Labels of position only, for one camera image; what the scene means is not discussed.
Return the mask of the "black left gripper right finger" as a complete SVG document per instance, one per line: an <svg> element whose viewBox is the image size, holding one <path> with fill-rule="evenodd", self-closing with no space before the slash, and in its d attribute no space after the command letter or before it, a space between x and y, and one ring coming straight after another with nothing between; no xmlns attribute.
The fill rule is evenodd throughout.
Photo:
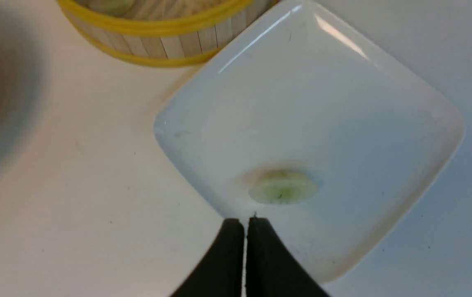
<svg viewBox="0 0 472 297"><path fill-rule="evenodd" d="M328 297L301 267L266 218L251 217L247 233L247 297Z"/></svg>

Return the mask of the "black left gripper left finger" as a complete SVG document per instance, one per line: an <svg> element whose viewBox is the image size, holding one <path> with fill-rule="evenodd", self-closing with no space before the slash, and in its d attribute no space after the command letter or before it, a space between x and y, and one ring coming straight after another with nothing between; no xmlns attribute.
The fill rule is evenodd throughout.
<svg viewBox="0 0 472 297"><path fill-rule="evenodd" d="M242 292L244 227L225 219L215 240L173 297L240 297Z"/></svg>

